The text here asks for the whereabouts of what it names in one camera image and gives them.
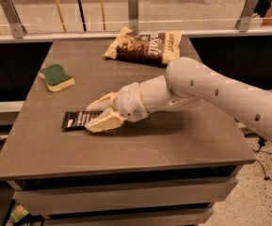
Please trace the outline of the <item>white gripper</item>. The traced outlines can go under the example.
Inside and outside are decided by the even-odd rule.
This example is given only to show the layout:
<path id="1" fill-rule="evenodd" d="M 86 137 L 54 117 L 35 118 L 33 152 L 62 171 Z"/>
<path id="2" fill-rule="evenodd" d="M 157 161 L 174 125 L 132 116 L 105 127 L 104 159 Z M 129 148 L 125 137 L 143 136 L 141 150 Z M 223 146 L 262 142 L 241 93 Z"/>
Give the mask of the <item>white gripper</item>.
<path id="1" fill-rule="evenodd" d="M 85 124 L 92 133 L 119 128 L 125 121 L 141 121 L 149 116 L 142 100 L 140 85 L 135 82 L 117 93 L 110 92 L 87 106 L 87 111 L 104 111 Z"/>

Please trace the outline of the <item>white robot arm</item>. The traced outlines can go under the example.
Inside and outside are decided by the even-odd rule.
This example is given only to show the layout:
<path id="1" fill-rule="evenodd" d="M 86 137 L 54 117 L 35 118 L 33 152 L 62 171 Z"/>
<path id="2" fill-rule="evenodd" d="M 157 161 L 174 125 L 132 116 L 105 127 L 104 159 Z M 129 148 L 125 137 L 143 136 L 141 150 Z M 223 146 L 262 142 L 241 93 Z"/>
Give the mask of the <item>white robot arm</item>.
<path id="1" fill-rule="evenodd" d="M 100 115 L 87 121 L 86 128 L 93 133 L 111 130 L 199 100 L 218 106 L 272 143 L 272 92 L 230 79 L 189 57 L 169 62 L 163 75 L 132 83 L 88 105 L 88 111 Z"/>

